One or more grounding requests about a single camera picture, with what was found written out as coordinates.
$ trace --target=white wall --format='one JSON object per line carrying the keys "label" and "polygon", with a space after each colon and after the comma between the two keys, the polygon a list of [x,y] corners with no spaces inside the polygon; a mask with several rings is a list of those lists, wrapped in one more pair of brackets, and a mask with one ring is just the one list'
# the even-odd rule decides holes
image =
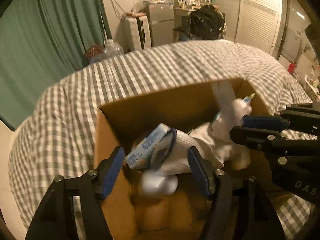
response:
{"label": "white wall", "polygon": [[17,240],[23,240],[26,229],[9,186],[8,159],[13,132],[0,121],[0,208],[8,229]]}
{"label": "white wall", "polygon": [[312,77],[312,75],[310,74],[312,71],[312,66],[312,62],[303,53],[298,61],[297,67],[294,69],[294,72],[296,74],[302,73],[303,78],[305,74]]}
{"label": "white wall", "polygon": [[300,32],[300,37],[302,38],[302,50],[305,48],[305,46],[309,46],[310,49],[307,49],[305,53],[310,57],[310,59],[314,59],[316,57],[316,54],[309,42],[309,39],[306,36],[305,28],[307,28],[310,25],[310,20],[301,7],[301,5],[298,3],[297,0],[290,0],[290,7],[289,7],[289,15],[288,15],[288,28],[294,31],[295,33]]}
{"label": "white wall", "polygon": [[287,60],[285,57],[283,57],[282,55],[280,55],[278,61],[279,61],[279,63],[280,63],[286,70],[289,69],[291,62],[290,62],[289,60]]}

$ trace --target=plastic bag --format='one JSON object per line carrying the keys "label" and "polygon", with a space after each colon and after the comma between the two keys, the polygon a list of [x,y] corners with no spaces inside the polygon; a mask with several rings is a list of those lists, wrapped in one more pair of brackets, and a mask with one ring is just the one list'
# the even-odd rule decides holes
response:
{"label": "plastic bag", "polygon": [[146,7],[145,0],[136,0],[134,6],[131,9],[131,12],[138,13]]}
{"label": "plastic bag", "polygon": [[190,13],[187,21],[189,39],[217,40],[222,38],[225,19],[212,5],[202,6]]}

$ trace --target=checkered blanket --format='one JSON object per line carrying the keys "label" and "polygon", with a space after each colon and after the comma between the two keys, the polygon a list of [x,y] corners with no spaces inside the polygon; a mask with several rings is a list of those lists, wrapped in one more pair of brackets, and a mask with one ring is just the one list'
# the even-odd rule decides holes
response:
{"label": "checkered blanket", "polygon": [[[92,168],[99,105],[236,77],[248,80],[271,114],[287,104],[312,102],[270,55],[225,40],[178,42],[131,52],[91,64],[47,88],[22,125],[9,159],[10,186],[26,228],[56,175],[72,178]],[[284,135],[309,139],[293,131]],[[310,203],[293,195],[277,213],[292,239],[308,219]]]}

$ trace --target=light blue package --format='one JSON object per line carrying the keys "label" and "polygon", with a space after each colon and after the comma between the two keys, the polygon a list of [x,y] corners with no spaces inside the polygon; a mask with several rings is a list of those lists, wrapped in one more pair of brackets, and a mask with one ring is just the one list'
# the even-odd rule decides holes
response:
{"label": "light blue package", "polygon": [[146,168],[148,159],[152,154],[153,147],[167,134],[169,127],[160,123],[137,147],[125,158],[125,162],[133,169]]}

